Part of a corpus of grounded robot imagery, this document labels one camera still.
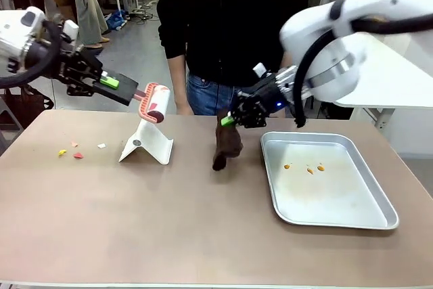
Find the blue object on floor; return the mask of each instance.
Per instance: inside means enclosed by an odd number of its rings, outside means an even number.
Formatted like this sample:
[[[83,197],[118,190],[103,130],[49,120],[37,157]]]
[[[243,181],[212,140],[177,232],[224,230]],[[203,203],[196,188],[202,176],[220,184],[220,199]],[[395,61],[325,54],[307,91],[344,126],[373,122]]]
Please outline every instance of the blue object on floor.
[[[124,10],[116,10],[113,14],[110,14],[107,18],[107,25],[110,30],[120,30],[123,25],[127,22],[124,19]]]

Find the metal tray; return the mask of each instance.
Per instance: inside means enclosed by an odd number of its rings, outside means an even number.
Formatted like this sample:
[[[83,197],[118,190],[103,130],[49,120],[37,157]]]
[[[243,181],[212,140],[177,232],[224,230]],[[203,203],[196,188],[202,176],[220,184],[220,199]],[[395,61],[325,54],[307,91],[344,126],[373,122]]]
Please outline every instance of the metal tray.
[[[273,206],[284,221],[397,228],[394,207],[348,138],[330,133],[268,132],[261,143]]]

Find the shoe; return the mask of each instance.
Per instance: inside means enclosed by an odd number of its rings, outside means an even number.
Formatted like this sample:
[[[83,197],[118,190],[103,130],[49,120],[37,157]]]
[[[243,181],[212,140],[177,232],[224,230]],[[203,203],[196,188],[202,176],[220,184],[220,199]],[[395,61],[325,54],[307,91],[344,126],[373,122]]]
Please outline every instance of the shoe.
[[[96,44],[88,44],[85,45],[85,47],[87,49],[101,49],[102,48],[102,44],[96,43]]]

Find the floor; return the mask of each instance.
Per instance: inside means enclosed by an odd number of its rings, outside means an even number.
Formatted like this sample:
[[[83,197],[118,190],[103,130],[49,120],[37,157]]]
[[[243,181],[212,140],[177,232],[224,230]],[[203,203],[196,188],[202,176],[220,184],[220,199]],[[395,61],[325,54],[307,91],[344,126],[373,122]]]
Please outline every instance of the floor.
[[[156,5],[153,5],[149,12],[156,15]],[[159,25],[160,22],[155,17],[145,24],[130,21],[122,30],[112,31],[107,35],[112,41],[104,46],[104,50],[98,57],[104,69],[121,72],[135,79],[139,82],[141,89],[150,82],[157,82],[171,88],[167,61],[158,36]],[[5,74],[5,69],[0,64],[0,76]],[[93,97],[67,96],[66,86],[58,81],[40,78],[34,81],[32,86],[53,99],[57,109],[115,112],[137,112],[138,109],[136,101],[129,106],[123,106],[98,94]],[[307,116],[310,118],[323,118],[323,115],[319,113],[318,103],[315,103],[313,109],[310,109],[310,104],[307,103],[306,108]],[[171,97],[167,113],[174,114],[175,112],[175,103]],[[433,161],[410,159],[405,160],[405,163],[433,196]]]

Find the brown cloth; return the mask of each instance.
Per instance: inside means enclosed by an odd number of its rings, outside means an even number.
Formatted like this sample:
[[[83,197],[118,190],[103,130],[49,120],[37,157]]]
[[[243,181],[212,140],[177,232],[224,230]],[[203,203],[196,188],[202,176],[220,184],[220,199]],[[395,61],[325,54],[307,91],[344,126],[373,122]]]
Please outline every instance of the brown cloth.
[[[221,120],[226,117],[228,109],[219,110],[216,126],[216,150],[212,168],[214,171],[224,169],[227,164],[227,158],[236,158],[240,155],[242,148],[241,136],[237,132],[235,125],[223,127]]]

